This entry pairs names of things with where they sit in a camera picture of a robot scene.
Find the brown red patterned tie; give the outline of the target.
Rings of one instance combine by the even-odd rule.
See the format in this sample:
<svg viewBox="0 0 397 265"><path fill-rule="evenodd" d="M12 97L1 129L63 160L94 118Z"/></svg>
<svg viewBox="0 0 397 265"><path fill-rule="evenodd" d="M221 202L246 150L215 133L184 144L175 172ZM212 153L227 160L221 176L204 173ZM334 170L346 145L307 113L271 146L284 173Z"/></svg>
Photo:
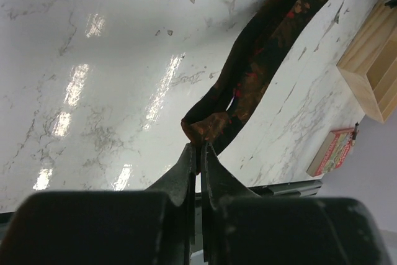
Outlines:
<svg viewBox="0 0 397 265"><path fill-rule="evenodd" d="M220 154L247 124L292 45L329 0L266 0L235 40L215 84L181 127Z"/></svg>

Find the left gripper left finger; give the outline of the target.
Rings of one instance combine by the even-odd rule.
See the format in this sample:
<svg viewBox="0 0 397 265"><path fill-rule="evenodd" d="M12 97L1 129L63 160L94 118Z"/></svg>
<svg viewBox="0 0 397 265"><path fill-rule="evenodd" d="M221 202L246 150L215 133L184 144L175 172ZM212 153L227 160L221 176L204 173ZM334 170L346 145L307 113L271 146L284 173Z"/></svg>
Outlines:
<svg viewBox="0 0 397 265"><path fill-rule="evenodd" d="M186 144L176 164L149 188L164 196L154 264L189 264L195 241L196 149Z"/></svg>

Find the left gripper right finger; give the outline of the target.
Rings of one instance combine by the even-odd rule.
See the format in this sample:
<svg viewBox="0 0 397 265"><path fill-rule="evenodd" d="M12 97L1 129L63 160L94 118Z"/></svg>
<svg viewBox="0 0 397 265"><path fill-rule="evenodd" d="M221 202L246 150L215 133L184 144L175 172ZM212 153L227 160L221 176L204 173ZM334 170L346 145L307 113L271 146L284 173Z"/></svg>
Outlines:
<svg viewBox="0 0 397 265"><path fill-rule="evenodd" d="M228 237L237 231L228 207L236 199L258 198L259 195L236 179L219 161L211 143L202 145L200 153L202 239L204 261L229 264Z"/></svg>

